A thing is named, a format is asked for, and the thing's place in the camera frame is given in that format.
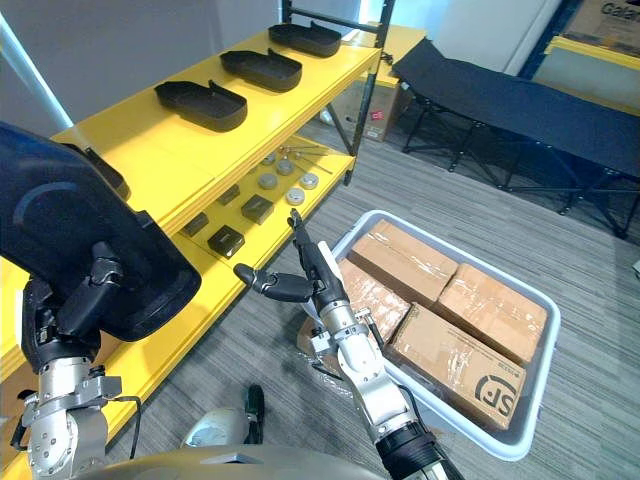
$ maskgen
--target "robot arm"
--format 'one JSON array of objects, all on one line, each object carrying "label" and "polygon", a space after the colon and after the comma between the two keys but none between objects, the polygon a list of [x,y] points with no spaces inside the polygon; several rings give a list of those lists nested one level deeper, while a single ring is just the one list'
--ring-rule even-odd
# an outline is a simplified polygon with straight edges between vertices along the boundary
[{"label": "robot arm", "polygon": [[357,321],[335,259],[328,248],[311,241],[295,209],[288,221],[306,278],[253,270],[243,264],[236,265],[234,272],[269,298],[313,301],[327,329],[328,344],[337,348],[340,370],[351,387],[356,409],[394,480],[447,478],[435,437],[423,428],[387,375],[380,348],[368,338],[369,329]]}]

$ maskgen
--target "gray plastic crate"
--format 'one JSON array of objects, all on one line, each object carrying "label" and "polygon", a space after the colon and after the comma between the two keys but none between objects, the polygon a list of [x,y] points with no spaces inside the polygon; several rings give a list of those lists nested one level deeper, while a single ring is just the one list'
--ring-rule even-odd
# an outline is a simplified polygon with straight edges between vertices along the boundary
[{"label": "gray plastic crate", "polygon": [[[505,431],[492,432],[485,430],[429,391],[427,385],[420,382],[415,375],[404,371],[407,368],[406,366],[401,369],[390,361],[385,360],[385,369],[393,380],[399,384],[406,385],[415,395],[421,415],[427,425],[458,431],[493,456],[502,460],[517,461],[522,459],[531,448],[536,421],[542,408],[542,395],[547,383],[549,368],[551,367],[551,356],[560,330],[560,311],[558,307],[545,294],[517,278],[382,210],[372,210],[360,217],[332,250],[336,260],[345,258],[353,244],[380,220],[386,220],[458,263],[473,265],[534,301],[547,311],[547,322],[533,360],[527,367],[527,377],[520,400],[509,428]],[[315,308],[311,302],[303,305],[303,307],[309,315],[317,318]]]}]

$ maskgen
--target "yellow shelf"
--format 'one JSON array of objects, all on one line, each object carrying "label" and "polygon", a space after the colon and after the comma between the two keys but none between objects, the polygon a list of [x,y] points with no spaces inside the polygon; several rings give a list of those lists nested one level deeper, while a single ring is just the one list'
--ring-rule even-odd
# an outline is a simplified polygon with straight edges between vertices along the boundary
[{"label": "yellow shelf", "polygon": [[[409,50],[415,47],[418,42],[426,36],[427,31],[420,28],[390,25],[383,50],[393,55],[393,61],[396,62],[404,57]],[[347,43],[353,46],[373,47],[375,39],[376,36],[373,33],[359,30]],[[386,62],[380,62],[378,75],[376,76],[376,84],[391,88],[395,87],[400,79],[396,77],[391,70],[391,65]]]},{"label": "yellow shelf", "polygon": [[640,70],[640,58],[609,50],[605,47],[577,42],[566,37],[555,36],[551,39],[549,45],[547,45],[544,53],[549,55],[555,48],[597,58],[605,62],[615,63],[616,65],[621,65],[633,70]]},{"label": "yellow shelf", "polygon": [[16,339],[16,318],[21,318],[19,308],[20,302],[16,301],[21,297],[22,289],[29,275],[24,270],[19,269],[9,261],[0,257],[0,299],[2,309],[0,309],[0,382],[15,372],[20,365],[25,362],[25,358],[20,350],[20,341]]},{"label": "yellow shelf", "polygon": [[303,64],[297,87],[274,93],[249,84],[226,73],[217,55],[166,79],[202,85],[213,79],[244,96],[249,113],[234,130],[216,133],[180,118],[164,109],[149,87],[54,140],[90,144],[126,179],[129,205],[147,210],[173,235],[360,74],[375,68],[380,52],[342,45],[332,57],[319,58],[270,43],[266,32],[232,50],[266,53],[268,47]]},{"label": "yellow shelf", "polygon": [[[294,137],[285,144],[319,145],[301,137]],[[236,263],[244,262],[256,267],[263,266],[289,238],[291,230],[286,219],[291,206],[284,199],[286,191],[296,186],[305,172],[318,175],[318,187],[305,190],[304,203],[296,207],[306,218],[340,181],[345,171],[353,165],[353,157],[342,155],[327,147],[321,146],[313,151],[327,152],[328,155],[322,157],[308,155],[307,158],[311,159],[315,165],[294,159],[294,162],[302,168],[296,168],[294,173],[286,177],[278,175],[278,187],[274,190],[260,189],[257,180],[262,173],[275,173],[275,164],[259,165],[255,172],[247,174],[238,182],[240,196],[225,206],[213,203],[205,209],[211,223],[197,235],[188,238],[183,233],[179,233],[172,237],[180,251],[202,275],[202,286],[187,307],[164,327],[143,340],[122,344],[109,357],[105,363],[107,374],[122,377],[125,395],[137,395],[142,400],[148,398],[243,290],[244,285],[232,271]],[[319,166],[332,173],[325,172]],[[256,225],[245,219],[240,211],[244,202],[254,193],[274,202],[273,213],[262,225]],[[207,239],[223,224],[231,226],[245,236],[245,245],[230,260],[218,256],[207,246]],[[3,262],[9,266],[9,269],[20,271],[8,262],[4,260]],[[16,275],[16,286],[20,285],[19,281],[20,277]],[[104,409],[109,423],[109,439],[122,428],[133,415],[134,410],[135,406],[129,403],[110,403]],[[25,454],[18,455],[2,475],[6,479],[29,478],[30,472]]]},{"label": "yellow shelf", "polygon": [[[287,145],[294,144],[313,145],[314,143],[300,137],[295,137],[295,140],[287,142]],[[306,158],[315,162],[315,165],[302,159],[292,159],[296,164],[296,168],[293,173],[288,176],[277,175],[275,164],[269,166],[258,165],[255,172],[247,174],[238,182],[238,186],[240,187],[240,195],[238,197],[225,206],[214,202],[204,210],[210,223],[194,235],[191,240],[208,250],[207,240],[223,225],[229,225],[234,230],[243,234],[245,245],[230,260],[219,256],[220,260],[230,268],[233,268],[237,263],[245,263],[254,267],[264,265],[290,234],[286,219],[292,207],[285,200],[287,190],[291,187],[300,188],[298,181],[306,172],[312,172],[318,176],[318,186],[313,190],[305,190],[304,203],[296,207],[298,211],[305,216],[315,208],[353,163],[353,157],[335,152],[324,146],[313,149],[312,151],[327,152],[330,153],[330,155],[322,157],[307,155]],[[277,154],[277,158],[280,160],[282,154]],[[327,173],[319,168],[319,166],[332,173]],[[258,178],[263,173],[276,174],[278,186],[275,189],[263,190],[258,186]],[[242,216],[242,205],[254,194],[258,194],[274,203],[273,213],[262,225],[257,225]]]}]

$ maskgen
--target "silver arm segment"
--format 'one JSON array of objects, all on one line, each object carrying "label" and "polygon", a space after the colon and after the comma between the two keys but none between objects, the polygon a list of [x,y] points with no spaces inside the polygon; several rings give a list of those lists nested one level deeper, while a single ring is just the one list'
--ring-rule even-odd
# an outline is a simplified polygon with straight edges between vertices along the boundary
[{"label": "silver arm segment", "polygon": [[380,349],[368,338],[368,329],[356,320],[350,304],[330,304],[320,312],[320,318],[337,344],[342,376],[351,387],[372,442],[417,421],[387,375]]},{"label": "silver arm segment", "polygon": [[122,391],[119,377],[94,374],[86,357],[59,358],[39,374],[39,392],[25,400],[22,425],[32,478],[59,480],[105,464],[102,407]]}]

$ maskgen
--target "small black box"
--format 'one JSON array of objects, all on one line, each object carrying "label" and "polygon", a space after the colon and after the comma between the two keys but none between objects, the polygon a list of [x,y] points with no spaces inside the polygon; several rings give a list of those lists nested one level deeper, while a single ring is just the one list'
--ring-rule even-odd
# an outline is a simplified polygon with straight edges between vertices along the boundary
[{"label": "small black box", "polygon": [[209,248],[225,258],[231,258],[244,245],[244,236],[224,225],[207,241]]},{"label": "small black box", "polygon": [[204,212],[200,212],[193,217],[189,223],[182,227],[182,231],[193,237],[196,233],[202,230],[209,223],[209,217]]},{"label": "small black box", "polygon": [[234,184],[226,192],[220,195],[216,201],[221,205],[226,205],[238,195],[240,195],[240,187],[237,184]]},{"label": "small black box", "polygon": [[242,206],[242,215],[258,225],[262,225],[272,212],[273,202],[257,194]]}]

